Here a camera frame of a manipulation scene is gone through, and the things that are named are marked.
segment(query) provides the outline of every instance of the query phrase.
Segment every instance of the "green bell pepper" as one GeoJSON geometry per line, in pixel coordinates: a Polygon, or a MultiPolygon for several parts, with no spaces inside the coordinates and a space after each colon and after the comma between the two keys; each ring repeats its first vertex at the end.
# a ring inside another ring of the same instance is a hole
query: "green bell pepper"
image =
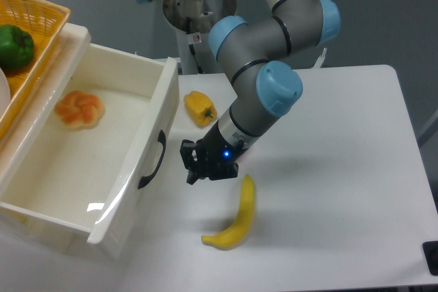
{"type": "Polygon", "coordinates": [[[11,24],[0,26],[0,68],[22,68],[34,58],[32,36],[11,24]]]}

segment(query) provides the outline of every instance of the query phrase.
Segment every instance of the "pepper stem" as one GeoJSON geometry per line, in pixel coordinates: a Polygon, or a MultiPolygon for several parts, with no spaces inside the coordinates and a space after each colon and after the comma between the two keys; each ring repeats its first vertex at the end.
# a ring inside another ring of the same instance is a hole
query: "pepper stem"
{"type": "Polygon", "coordinates": [[[210,111],[209,109],[205,112],[204,115],[205,115],[206,117],[210,117],[210,118],[214,119],[214,116],[212,116],[211,111],[210,111]]]}

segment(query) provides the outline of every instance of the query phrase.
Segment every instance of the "bread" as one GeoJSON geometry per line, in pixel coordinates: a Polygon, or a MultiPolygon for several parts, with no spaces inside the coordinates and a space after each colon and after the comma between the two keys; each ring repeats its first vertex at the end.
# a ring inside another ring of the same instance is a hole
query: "bread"
{"type": "Polygon", "coordinates": [[[55,114],[71,129],[94,127],[104,111],[98,96],[80,90],[69,92],[55,106],[55,114]]]}

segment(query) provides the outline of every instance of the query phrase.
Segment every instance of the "gray wall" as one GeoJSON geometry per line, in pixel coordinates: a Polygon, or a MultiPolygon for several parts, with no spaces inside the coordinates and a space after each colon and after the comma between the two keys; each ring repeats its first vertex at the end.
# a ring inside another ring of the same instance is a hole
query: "gray wall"
{"type": "MultiPolygon", "coordinates": [[[[90,30],[92,41],[159,58],[178,57],[175,35],[161,1],[49,0],[72,10],[71,23],[90,30]]],[[[438,108],[438,0],[334,0],[342,32],[328,45],[327,66],[389,64],[399,75],[411,121],[418,131],[438,108]]],[[[270,15],[265,0],[237,0],[249,23],[270,15]]],[[[321,49],[289,58],[293,68],[313,65],[321,49]]],[[[422,150],[433,187],[438,185],[438,134],[422,150]]]]}

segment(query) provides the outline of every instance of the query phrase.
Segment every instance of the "yellow bell pepper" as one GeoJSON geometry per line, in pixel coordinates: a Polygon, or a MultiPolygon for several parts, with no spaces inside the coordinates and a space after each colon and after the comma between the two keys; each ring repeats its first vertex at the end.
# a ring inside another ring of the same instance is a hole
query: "yellow bell pepper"
{"type": "Polygon", "coordinates": [[[198,127],[203,128],[208,126],[208,124],[214,121],[218,116],[213,102],[202,92],[194,90],[185,95],[184,104],[189,117],[191,117],[198,127]]]}

